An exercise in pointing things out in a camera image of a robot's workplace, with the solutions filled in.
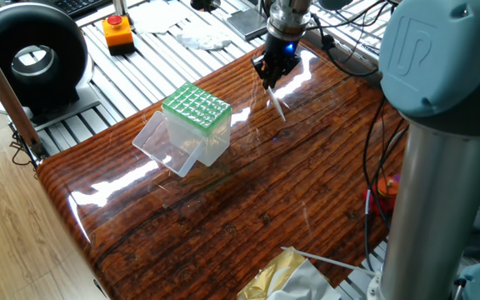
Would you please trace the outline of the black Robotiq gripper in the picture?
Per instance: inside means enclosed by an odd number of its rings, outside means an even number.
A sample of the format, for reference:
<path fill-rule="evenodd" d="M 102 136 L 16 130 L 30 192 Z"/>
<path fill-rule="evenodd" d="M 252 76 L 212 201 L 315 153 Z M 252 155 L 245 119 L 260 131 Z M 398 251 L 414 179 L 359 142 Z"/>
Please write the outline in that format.
<path fill-rule="evenodd" d="M 298 40 L 287 41 L 267 35 L 264 55 L 252 59 L 264 89 L 275 88 L 280 78 L 287 76 L 299 64 L 301 57 L 296 54 L 297 48 Z"/>

